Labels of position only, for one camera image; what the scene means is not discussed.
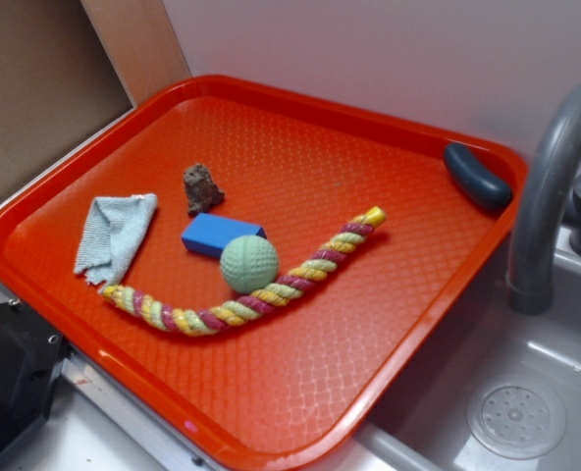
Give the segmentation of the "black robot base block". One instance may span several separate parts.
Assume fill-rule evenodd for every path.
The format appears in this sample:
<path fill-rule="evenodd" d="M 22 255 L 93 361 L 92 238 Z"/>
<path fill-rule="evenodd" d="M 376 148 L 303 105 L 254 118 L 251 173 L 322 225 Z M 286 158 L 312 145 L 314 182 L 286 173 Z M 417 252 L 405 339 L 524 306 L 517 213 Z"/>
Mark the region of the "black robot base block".
<path fill-rule="evenodd" d="M 25 304 L 0 304 L 0 460 L 50 415 L 67 343 Z"/>

